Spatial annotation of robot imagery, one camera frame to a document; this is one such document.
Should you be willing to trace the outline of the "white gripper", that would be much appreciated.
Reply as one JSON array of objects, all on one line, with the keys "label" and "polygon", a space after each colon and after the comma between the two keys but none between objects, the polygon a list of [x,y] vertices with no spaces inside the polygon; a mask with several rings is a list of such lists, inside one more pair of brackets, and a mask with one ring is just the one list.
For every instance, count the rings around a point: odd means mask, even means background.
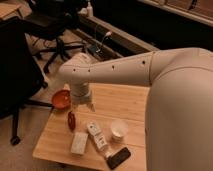
[{"label": "white gripper", "polygon": [[95,112],[95,107],[92,104],[92,91],[88,83],[72,84],[71,85],[72,103],[75,105],[87,105],[87,107]]}]

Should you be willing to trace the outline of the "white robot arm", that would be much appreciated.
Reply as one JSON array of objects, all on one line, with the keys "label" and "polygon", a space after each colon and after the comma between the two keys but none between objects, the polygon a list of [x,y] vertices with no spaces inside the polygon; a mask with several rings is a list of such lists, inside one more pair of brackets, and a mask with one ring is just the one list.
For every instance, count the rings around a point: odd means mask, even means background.
[{"label": "white robot arm", "polygon": [[148,87],[147,171],[213,171],[213,52],[179,48],[98,63],[80,53],[59,74],[77,100],[91,83]]}]

